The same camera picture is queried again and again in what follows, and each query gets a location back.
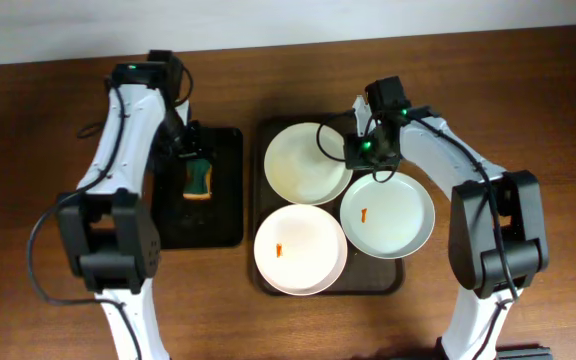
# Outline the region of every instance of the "white plate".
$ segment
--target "white plate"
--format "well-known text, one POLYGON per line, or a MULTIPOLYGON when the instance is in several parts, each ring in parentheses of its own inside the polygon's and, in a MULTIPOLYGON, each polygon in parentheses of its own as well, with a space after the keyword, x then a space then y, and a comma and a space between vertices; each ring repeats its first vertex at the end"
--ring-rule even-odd
MULTIPOLYGON (((380 180, 389 174, 376 175, 380 180)), ((377 258, 396 259, 412 254, 428 240, 435 226, 435 207, 426 189, 410 176, 396 173, 381 184, 369 174, 344 195, 340 218, 357 249, 377 258)))
POLYGON ((261 224, 254 254, 259 272, 274 288, 291 295, 312 295, 341 275, 348 244, 329 213, 314 206, 289 205, 261 224))
MULTIPOLYGON (((319 124, 287 127, 270 142, 264 172, 272 189, 295 203, 320 205, 341 194, 352 177, 343 162, 328 159, 317 147, 319 124)), ((344 139, 335 130, 321 129, 321 146, 330 155, 344 157, 344 139)))

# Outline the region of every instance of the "white wall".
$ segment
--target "white wall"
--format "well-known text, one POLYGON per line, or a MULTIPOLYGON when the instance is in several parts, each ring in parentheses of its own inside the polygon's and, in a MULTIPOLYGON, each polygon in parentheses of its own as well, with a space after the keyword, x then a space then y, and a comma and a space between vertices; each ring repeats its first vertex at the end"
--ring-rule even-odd
POLYGON ((0 0, 0 63, 576 24, 576 0, 0 0))

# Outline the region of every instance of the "black tray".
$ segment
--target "black tray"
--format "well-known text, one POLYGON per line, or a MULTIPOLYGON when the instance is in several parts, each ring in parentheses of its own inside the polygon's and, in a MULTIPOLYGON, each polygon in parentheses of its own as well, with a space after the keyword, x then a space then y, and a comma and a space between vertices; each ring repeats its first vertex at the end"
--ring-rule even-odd
POLYGON ((236 128, 202 128, 213 144, 212 197, 183 197, 186 166, 168 161, 154 176, 151 215, 163 250, 232 247, 244 236, 243 136, 236 128))
MULTIPOLYGON (((275 210, 290 205, 282 199, 270 187, 264 174, 264 156, 266 149, 272 139, 288 126, 302 123, 319 123, 326 118, 325 114, 300 116, 290 119, 277 118, 263 122, 258 128, 255 136, 255 148, 253 150, 253 164, 251 168, 252 182, 252 226, 251 241, 254 243, 257 229, 264 219, 275 210)), ((339 131, 342 135, 352 131, 354 121, 351 119, 339 119, 330 123, 329 126, 339 131)), ((355 171, 351 184, 368 172, 355 171)), ((344 190, 335 200, 319 207, 332 214, 339 221, 339 208, 341 200, 346 191, 344 190)), ((254 254, 251 249, 250 261, 252 269, 251 276, 253 283, 263 292, 269 295, 285 295, 281 291, 272 287, 259 273, 254 261, 254 254)), ((328 289, 317 295, 388 295, 399 289, 404 281, 404 262, 402 259, 383 260, 366 255, 357 250, 348 242, 348 258, 344 271, 328 289)))

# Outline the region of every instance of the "wooden table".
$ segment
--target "wooden table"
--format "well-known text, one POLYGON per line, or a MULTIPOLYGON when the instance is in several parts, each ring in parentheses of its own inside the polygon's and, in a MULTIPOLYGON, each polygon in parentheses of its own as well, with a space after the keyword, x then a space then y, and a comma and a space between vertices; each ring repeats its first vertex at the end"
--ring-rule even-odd
MULTIPOLYGON (((576 359, 576 26, 181 56, 196 81, 194 117, 240 127, 246 154, 262 119, 346 110, 365 85, 397 74, 414 104, 441 110, 491 161, 530 169, 541 181, 551 263, 513 307, 499 345, 539 343, 558 359, 576 359)), ((24 250, 37 217, 92 159, 96 140, 75 132, 105 117, 103 76, 143 58, 0 66, 0 359, 116 358, 97 306, 54 308, 33 294, 24 250)), ((432 347, 457 291, 449 203, 414 166, 401 170, 429 189, 437 222, 406 259, 399 292, 269 297, 248 278, 247 237, 234 249, 167 252, 155 303, 172 358, 349 359, 432 347)), ((52 294, 90 295, 69 273, 54 221, 36 250, 52 294)))

